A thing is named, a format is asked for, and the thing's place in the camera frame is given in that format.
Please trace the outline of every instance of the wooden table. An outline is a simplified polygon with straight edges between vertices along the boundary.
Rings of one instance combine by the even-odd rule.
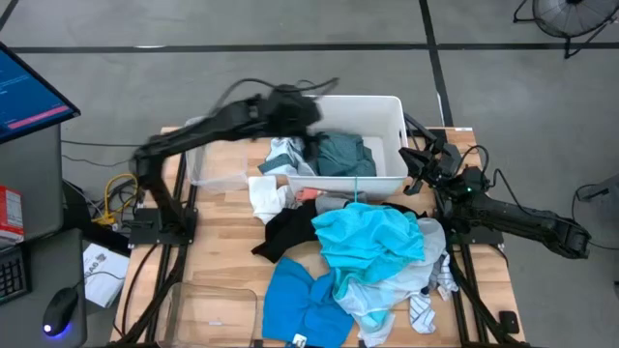
[[[471,129],[449,128],[445,129],[445,132],[448,141],[457,145],[461,153],[476,144],[475,135]],[[248,148],[249,176],[261,175],[256,166],[264,161],[269,150],[269,139],[258,139],[250,144]],[[225,166],[225,151],[218,153],[221,154],[221,165]],[[163,172],[170,191],[174,186],[179,159],[179,156],[168,159]],[[465,163],[480,165],[479,155],[468,156]],[[278,178],[278,182],[284,183],[285,178]],[[188,191],[189,185],[186,180],[184,194],[187,194]],[[402,189],[399,189],[388,201],[408,206],[417,212],[427,211],[429,214],[434,208],[432,192],[426,185],[424,185],[421,193],[413,196],[406,196],[402,193]],[[264,225],[258,218],[252,216],[248,191],[246,189],[227,191],[217,195],[209,195],[204,191],[199,191],[195,207],[199,210],[199,223],[195,231],[194,243],[189,249],[184,281],[196,285],[252,290],[257,295],[257,317],[253,338],[261,339],[264,295],[275,265],[261,256],[251,254],[251,249],[264,240]],[[133,279],[137,265],[149,248],[149,246],[139,246],[132,252],[127,280],[121,296],[121,305],[116,313],[118,326],[121,325],[122,308],[129,284]],[[128,328],[152,299],[161,249],[161,246],[158,246],[151,254],[133,289],[128,310]],[[319,250],[318,242],[304,243],[289,249],[286,256],[302,263],[316,278],[327,273],[328,270],[327,265],[318,253]],[[480,295],[490,312],[495,316],[498,316],[500,310],[512,310],[517,313],[516,299],[505,260],[489,246],[471,246],[471,253]],[[173,250],[170,268],[174,263],[175,255],[176,253]],[[458,262],[463,269],[461,259]],[[477,340],[473,309],[466,296],[463,295],[463,299],[470,339]],[[408,301],[396,305],[394,308],[397,315],[396,323],[385,346],[460,346],[454,304],[451,301],[442,301],[436,292],[432,292],[432,308],[436,311],[434,324],[437,330],[433,334],[419,334],[409,324]],[[344,346],[357,347],[359,345],[358,330],[355,324]],[[524,340],[524,335],[523,333],[516,334],[515,338]],[[118,339],[116,332],[112,333],[111,339]],[[282,346],[282,344],[280,341],[267,339],[264,341],[265,346]]]

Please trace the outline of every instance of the light blue cloth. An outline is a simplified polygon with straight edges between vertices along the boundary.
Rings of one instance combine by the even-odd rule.
[[[350,278],[372,284],[396,275],[412,261],[425,260],[424,235],[412,213],[350,203],[311,223],[322,245],[320,253],[336,273],[336,300],[346,294]]]
[[[295,334],[307,345],[340,347],[353,319],[333,298],[333,271],[314,280],[299,263],[283,257],[264,298],[262,336],[290,342]]]

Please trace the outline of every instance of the computer monitor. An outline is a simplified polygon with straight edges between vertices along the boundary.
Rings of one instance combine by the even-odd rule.
[[[0,43],[0,144],[79,114],[75,105]]]

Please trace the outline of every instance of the teal cloth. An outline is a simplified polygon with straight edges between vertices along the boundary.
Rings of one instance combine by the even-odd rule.
[[[375,177],[371,150],[360,135],[324,131],[318,134],[317,171],[320,176]]]
[[[311,220],[320,253],[336,272],[333,294],[341,299],[350,278],[373,284],[425,260],[424,235],[413,213],[388,206],[350,203]]]

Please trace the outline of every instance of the concrete floor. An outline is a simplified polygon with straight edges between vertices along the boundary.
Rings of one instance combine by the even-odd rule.
[[[518,0],[429,1],[439,44],[560,43],[533,24],[512,24]],[[0,12],[9,0],[0,0]],[[19,0],[0,41],[9,46],[424,43],[416,0]],[[600,42],[619,41],[611,25]],[[395,95],[427,126],[441,126],[425,50],[254,53],[23,54],[77,104],[66,139],[138,143],[204,113],[230,83],[341,77],[338,94]],[[522,204],[568,216],[574,189],[619,172],[619,49],[440,51],[455,126],[473,127]],[[236,96],[260,92],[246,86]],[[111,163],[131,150],[64,146],[66,155]],[[101,196],[126,166],[63,162],[64,176]],[[492,196],[510,200],[501,185]],[[619,246],[616,203],[578,204],[576,216]],[[619,347],[617,252],[591,247],[570,261],[506,236],[527,340],[549,347]],[[103,344],[115,309],[89,317],[87,345]]]

